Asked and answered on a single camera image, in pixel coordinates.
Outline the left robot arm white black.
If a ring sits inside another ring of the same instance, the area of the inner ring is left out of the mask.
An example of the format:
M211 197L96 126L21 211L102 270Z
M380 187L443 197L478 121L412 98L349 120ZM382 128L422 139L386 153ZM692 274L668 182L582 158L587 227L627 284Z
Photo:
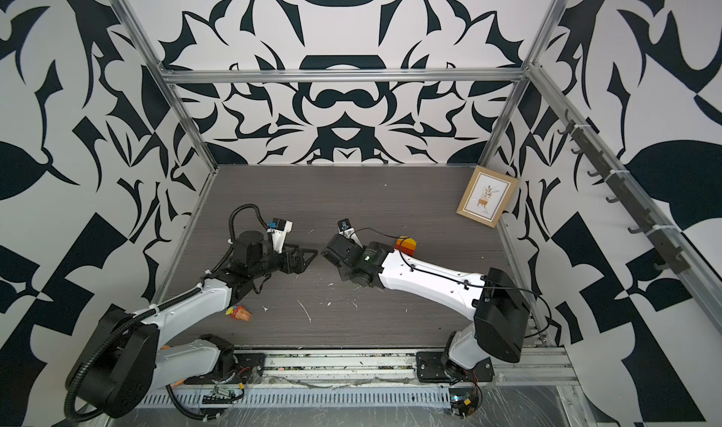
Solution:
M209 316L238 308L274 274L305 272L317 250L285 239L276 229L243 232L192 289L146 310L105 314L66 379L66 418L120 418L149 391L188 377L228 379L234 361L229 342L206 335L181 346L168 343Z

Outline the yellow curved lego brick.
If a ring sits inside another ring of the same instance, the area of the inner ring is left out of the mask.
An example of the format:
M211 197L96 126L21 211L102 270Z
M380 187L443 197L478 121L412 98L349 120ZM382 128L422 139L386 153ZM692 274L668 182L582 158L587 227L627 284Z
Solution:
M407 237L407 239L402 244L402 248L400 249L400 251L408 256L414 256L416 249L417 241L415 241L413 238Z

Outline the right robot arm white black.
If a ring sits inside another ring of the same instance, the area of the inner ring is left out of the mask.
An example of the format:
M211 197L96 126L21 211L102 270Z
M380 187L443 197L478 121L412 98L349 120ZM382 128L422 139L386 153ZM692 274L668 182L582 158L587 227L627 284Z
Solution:
M340 278L362 287L400 291L430 300L469 322L449 335L442 352L419 355L417 378L426 383L470 381L475 372L492 374L492 360L521 361L531 316L532 291L514 284L498 268L466 273L426 263L411 254L412 239L400 236L393 246L353 235L335 235L322 251Z

